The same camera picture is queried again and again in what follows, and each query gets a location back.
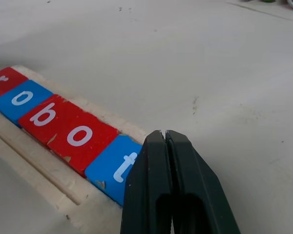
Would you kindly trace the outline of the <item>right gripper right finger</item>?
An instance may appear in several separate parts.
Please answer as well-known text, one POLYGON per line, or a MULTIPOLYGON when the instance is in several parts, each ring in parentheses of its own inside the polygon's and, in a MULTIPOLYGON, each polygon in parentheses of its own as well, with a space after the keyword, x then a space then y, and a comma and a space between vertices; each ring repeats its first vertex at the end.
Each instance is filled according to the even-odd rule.
POLYGON ((221 183, 190 140, 166 131, 177 234, 238 234, 240 230, 221 183))

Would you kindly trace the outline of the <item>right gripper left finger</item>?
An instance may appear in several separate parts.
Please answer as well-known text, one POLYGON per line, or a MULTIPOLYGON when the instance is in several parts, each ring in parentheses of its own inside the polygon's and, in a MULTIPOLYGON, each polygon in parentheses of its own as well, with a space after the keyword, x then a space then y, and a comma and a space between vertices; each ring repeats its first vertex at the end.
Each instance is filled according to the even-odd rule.
POLYGON ((172 181, 165 139, 159 130, 143 143, 125 186, 122 234, 169 234, 172 181))

